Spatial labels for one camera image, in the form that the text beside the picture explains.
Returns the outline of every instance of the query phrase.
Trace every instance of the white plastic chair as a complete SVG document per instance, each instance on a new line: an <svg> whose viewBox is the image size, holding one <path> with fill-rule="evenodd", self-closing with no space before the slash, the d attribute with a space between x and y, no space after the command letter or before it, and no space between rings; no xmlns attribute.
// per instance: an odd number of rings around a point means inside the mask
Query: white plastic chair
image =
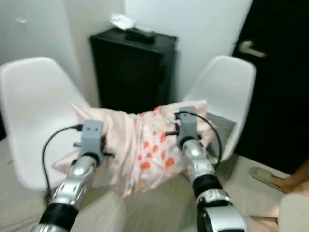
<svg viewBox="0 0 309 232"><path fill-rule="evenodd" d="M11 156L19 181L27 188L46 188L41 154L48 137L56 130L77 123L70 103L88 106L74 83L49 58L14 61L0 67L0 102ZM46 151L51 187L64 175L51 165L72 151L80 140L75 130L56 136Z"/></svg>
<svg viewBox="0 0 309 232"><path fill-rule="evenodd" d="M256 69L244 60L217 56L193 83L185 100L206 99L208 111L235 122L222 161L228 159L242 133L255 82Z"/></svg>

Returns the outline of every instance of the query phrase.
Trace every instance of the silver robotic arm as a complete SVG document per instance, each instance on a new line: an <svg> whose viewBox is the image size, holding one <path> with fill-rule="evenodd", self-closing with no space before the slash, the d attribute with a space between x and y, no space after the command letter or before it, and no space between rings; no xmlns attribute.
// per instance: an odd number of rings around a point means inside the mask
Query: silver robotic arm
<svg viewBox="0 0 309 232"><path fill-rule="evenodd" d="M31 232L69 232L93 182L95 168L103 161L103 123L86 120L82 129L81 152L59 185L38 225Z"/></svg>
<svg viewBox="0 0 309 232"><path fill-rule="evenodd" d="M180 111L195 113L196 110L185 107ZM180 126L171 134L177 135L177 146L188 160L187 171L196 197L198 232L247 232L242 214L223 190L206 150L199 142L197 118L179 113L177 119Z"/></svg>

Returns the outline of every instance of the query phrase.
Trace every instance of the person's foot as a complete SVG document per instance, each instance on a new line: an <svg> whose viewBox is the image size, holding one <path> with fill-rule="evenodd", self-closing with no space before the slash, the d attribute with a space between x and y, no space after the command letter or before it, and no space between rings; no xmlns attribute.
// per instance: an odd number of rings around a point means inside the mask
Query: person's foot
<svg viewBox="0 0 309 232"><path fill-rule="evenodd" d="M295 187L289 186L286 183L286 179L283 179L283 178L280 178L274 175L272 176L272 182L278 187L280 187L282 191L285 193L293 192L293 190L295 189Z"/></svg>

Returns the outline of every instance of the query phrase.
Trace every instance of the gray floor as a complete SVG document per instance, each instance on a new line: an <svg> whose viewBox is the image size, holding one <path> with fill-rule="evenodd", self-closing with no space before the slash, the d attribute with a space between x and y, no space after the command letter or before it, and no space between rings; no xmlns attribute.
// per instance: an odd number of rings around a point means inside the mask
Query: gray floor
<svg viewBox="0 0 309 232"><path fill-rule="evenodd" d="M283 196L283 193L251 178L248 169L253 166L266 167L233 155L222 163L218 176L235 205L245 215L249 231L276 231L275 225L255 222L248 217L251 214L276 214L275 209ZM192 189L182 176L162 184L156 190L125 199L107 189L93 189L84 205L72 231L178 232L194 224L196 215ZM42 211L42 193L32 192L19 184L6 141L1 141L0 232L28 232Z"/></svg>

